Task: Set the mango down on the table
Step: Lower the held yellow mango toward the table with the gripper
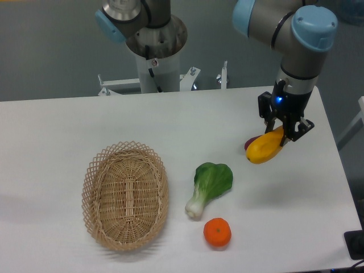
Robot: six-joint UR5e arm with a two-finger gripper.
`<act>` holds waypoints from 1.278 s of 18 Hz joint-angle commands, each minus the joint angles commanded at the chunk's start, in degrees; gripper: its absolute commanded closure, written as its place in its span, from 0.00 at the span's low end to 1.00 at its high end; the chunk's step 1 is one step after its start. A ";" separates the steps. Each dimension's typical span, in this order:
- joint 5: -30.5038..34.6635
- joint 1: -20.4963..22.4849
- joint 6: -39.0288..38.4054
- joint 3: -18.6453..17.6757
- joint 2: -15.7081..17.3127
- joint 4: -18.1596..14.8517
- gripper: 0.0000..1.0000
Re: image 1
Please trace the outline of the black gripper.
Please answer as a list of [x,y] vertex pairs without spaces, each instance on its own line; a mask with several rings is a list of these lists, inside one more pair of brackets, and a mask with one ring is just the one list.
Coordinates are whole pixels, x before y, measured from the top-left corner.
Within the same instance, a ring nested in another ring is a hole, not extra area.
[[297,141],[315,126],[312,121],[303,117],[312,90],[306,94],[288,93],[283,90],[285,83],[284,80],[276,82],[272,93],[264,92],[258,97],[259,116],[264,119],[265,133],[274,129],[276,109],[290,114],[284,115],[282,119],[284,133],[280,147],[285,146],[289,141]]

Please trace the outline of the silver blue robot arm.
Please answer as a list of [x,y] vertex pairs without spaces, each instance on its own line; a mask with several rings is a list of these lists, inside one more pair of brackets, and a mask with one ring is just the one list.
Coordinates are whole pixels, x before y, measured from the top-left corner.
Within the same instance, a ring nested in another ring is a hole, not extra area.
[[[170,1],[104,1],[95,18],[105,36],[134,54],[143,93],[181,90],[179,54],[187,29],[171,14]],[[315,1],[238,1],[232,22],[282,54],[273,91],[258,98],[259,115],[267,132],[282,122],[281,146],[298,140],[314,127],[304,110],[333,46],[336,16]]]

